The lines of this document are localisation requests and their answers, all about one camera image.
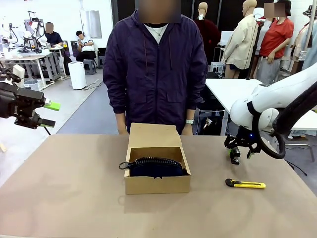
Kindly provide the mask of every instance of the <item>cardboard box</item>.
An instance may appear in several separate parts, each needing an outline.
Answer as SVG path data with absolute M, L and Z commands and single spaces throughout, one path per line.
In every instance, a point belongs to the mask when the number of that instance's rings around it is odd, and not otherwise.
M 126 170 L 124 173 L 126 194 L 189 192 L 190 170 L 180 136 L 174 125 L 131 124 L 126 161 L 134 162 L 141 157 L 176 160 L 189 175 L 162 178 L 130 177 L 130 170 Z

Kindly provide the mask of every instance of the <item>jacket zipper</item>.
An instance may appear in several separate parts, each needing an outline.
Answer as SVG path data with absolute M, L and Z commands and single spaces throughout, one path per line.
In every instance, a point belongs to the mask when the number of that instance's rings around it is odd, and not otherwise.
M 157 76 L 155 85 L 155 123 L 158 122 L 158 76 L 159 76 L 159 45 L 158 45 L 158 57 L 157 57 Z

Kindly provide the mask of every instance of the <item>box lid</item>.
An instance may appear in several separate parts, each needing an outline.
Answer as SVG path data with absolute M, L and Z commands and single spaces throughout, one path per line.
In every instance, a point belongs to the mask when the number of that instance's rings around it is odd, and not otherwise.
M 129 148 L 182 147 L 174 125 L 132 123 Z

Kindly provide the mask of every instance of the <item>yellow utility knife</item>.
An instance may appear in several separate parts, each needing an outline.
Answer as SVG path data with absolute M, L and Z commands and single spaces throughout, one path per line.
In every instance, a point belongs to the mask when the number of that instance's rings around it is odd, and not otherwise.
M 245 187 L 245 188 L 262 188 L 266 187 L 265 183 L 262 182 L 241 182 L 232 180 L 230 178 L 226 179 L 226 185 L 229 187 Z

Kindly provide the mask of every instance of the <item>navy hooded jacket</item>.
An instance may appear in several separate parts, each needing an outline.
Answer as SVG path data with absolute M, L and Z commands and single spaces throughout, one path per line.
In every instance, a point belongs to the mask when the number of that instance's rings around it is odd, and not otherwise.
M 132 122 L 172 124 L 181 133 L 186 110 L 201 101 L 208 70 L 195 22 L 181 15 L 159 42 L 138 21 L 136 10 L 118 22 L 107 44 L 104 83 L 116 114 Z

